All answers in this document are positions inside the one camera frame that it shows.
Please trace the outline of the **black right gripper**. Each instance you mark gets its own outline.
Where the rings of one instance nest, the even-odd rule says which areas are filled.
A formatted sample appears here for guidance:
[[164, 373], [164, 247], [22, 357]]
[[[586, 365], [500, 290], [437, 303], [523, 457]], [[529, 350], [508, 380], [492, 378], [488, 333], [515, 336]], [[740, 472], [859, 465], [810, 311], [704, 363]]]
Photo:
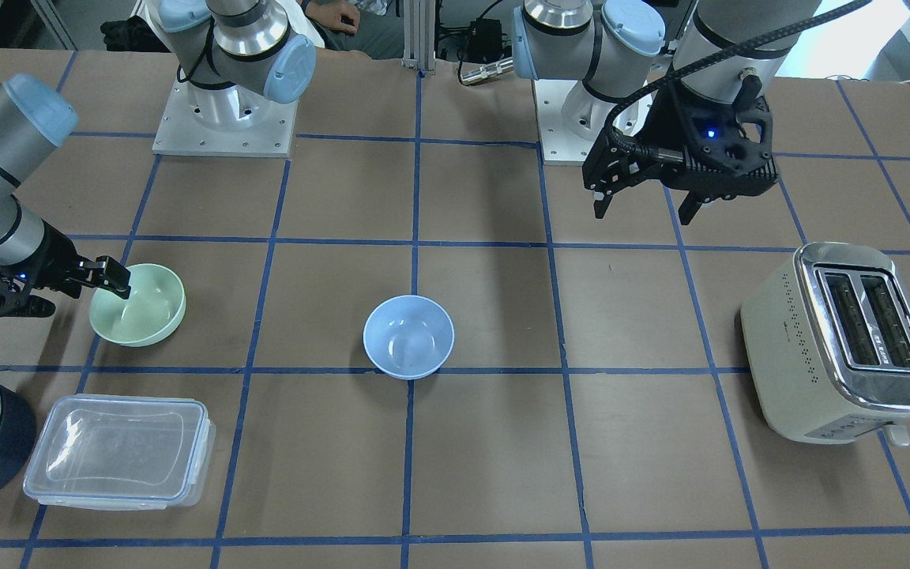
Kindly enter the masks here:
[[128, 300], [130, 278], [130, 271], [111, 256], [85, 259], [68, 236], [47, 224], [32, 253], [20, 262], [0, 262], [0, 318], [53, 316], [55, 304], [33, 294], [35, 289], [53, 289], [78, 299], [81, 287], [98, 288]]

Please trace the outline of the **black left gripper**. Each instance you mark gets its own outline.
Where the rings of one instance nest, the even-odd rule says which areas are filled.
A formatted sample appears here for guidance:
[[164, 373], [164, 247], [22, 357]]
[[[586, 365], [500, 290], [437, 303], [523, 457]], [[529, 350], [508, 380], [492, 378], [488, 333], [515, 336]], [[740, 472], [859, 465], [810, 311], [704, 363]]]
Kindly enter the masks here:
[[717, 102], [680, 80], [661, 85], [644, 122], [644, 143], [617, 130], [597, 134], [582, 163], [582, 183], [602, 220], [611, 199], [652, 178], [686, 191], [678, 207], [689, 226], [720, 198], [758, 197], [780, 179], [772, 149], [773, 117], [758, 76], [740, 80], [735, 100]]

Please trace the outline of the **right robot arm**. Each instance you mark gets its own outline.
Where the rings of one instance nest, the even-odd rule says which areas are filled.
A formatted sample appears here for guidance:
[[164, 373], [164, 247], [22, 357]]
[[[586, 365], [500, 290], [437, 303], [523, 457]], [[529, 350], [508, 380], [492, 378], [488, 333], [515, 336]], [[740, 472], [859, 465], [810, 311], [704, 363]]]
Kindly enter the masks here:
[[[296, 1], [156, 1], [148, 23], [197, 92], [249, 93], [292, 104], [313, 79], [321, 33]], [[73, 133], [78, 115], [54, 87], [29, 74], [0, 82], [0, 317], [46, 318], [53, 289], [78, 298], [103, 289], [133, 295], [130, 271], [108, 256], [79, 255], [72, 240], [25, 208], [15, 191]]]

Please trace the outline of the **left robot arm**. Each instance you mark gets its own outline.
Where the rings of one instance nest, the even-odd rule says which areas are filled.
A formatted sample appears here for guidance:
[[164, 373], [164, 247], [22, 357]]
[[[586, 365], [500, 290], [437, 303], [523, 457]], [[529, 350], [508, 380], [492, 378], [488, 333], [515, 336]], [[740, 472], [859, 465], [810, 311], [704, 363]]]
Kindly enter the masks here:
[[595, 102], [582, 184], [602, 219], [611, 199], [656, 180], [686, 192], [689, 224], [717, 199], [758, 197], [780, 179], [765, 90], [816, 1], [698, 1], [667, 72], [647, 81], [667, 23], [646, 1], [523, 1], [513, 11], [517, 75], [570, 80]]

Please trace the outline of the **person hand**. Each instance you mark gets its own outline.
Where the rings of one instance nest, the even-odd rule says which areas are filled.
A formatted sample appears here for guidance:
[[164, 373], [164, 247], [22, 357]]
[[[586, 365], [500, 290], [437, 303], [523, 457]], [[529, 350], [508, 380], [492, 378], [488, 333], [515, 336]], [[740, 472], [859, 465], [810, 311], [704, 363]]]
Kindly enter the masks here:
[[361, 14], [349, 1], [301, 1], [301, 11], [322, 28], [355, 35]]

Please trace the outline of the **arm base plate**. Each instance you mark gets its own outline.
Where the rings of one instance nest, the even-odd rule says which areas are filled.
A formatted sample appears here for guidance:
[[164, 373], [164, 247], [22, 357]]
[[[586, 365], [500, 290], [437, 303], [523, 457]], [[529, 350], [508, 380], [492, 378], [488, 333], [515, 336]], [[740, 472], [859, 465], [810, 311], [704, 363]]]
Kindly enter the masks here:
[[592, 96], [579, 81], [534, 80], [533, 92], [543, 162], [582, 165], [616, 105]]
[[296, 101], [279, 104], [237, 85], [206, 90], [176, 81], [156, 128], [152, 152], [288, 159], [298, 110]]

